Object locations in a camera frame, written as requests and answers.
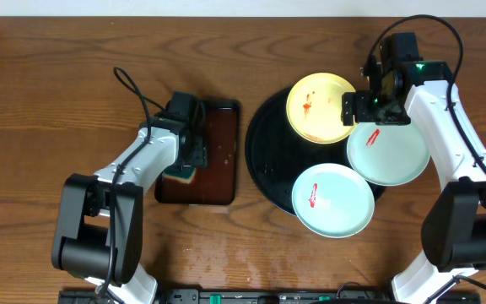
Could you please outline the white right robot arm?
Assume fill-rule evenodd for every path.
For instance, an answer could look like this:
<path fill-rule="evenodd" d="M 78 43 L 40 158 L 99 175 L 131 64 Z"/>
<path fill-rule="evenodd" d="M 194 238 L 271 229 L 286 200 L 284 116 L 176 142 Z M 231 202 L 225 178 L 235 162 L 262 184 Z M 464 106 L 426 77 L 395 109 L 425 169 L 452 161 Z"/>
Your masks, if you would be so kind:
<path fill-rule="evenodd" d="M 440 179 L 421 228 L 423 250 L 391 282 L 395 301 L 433 303 L 486 269 L 486 149 L 445 62 L 371 57 L 362 74 L 370 87 L 343 95 L 343 123 L 415 124 Z"/>

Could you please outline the green yellow sponge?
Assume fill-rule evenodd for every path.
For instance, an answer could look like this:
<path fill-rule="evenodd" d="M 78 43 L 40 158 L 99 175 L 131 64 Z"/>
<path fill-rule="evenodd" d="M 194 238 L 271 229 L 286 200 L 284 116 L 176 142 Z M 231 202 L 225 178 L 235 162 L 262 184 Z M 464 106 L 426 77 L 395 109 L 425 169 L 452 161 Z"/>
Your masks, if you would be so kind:
<path fill-rule="evenodd" d="M 170 166 L 166 168 L 162 177 L 183 184 L 191 184 L 196 175 L 197 169 L 193 166 Z"/>

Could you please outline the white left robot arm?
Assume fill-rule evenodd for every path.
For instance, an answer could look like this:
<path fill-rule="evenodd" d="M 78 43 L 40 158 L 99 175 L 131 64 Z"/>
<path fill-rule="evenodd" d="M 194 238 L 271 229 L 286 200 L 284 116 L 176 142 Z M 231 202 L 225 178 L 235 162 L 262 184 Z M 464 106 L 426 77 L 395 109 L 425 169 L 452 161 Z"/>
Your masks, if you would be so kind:
<path fill-rule="evenodd" d="M 128 148 L 91 176 L 72 174 L 62 187 L 51 253 L 55 269 L 96 286 L 120 303 L 151 303 L 158 288 L 140 263 L 143 197 L 171 166 L 207 164 L 203 124 L 155 118 Z"/>

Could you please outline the yellow plate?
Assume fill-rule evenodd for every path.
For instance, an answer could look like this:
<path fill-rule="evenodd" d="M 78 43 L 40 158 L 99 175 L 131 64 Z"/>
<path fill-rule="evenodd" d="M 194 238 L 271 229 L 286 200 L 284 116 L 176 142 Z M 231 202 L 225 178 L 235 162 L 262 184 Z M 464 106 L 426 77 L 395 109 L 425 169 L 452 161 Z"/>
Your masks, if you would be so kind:
<path fill-rule="evenodd" d="M 355 88 L 333 73 L 313 73 L 290 90 L 286 115 L 290 126 L 302 138 L 315 144 L 334 144 L 347 138 L 355 126 L 341 121 L 344 93 Z"/>

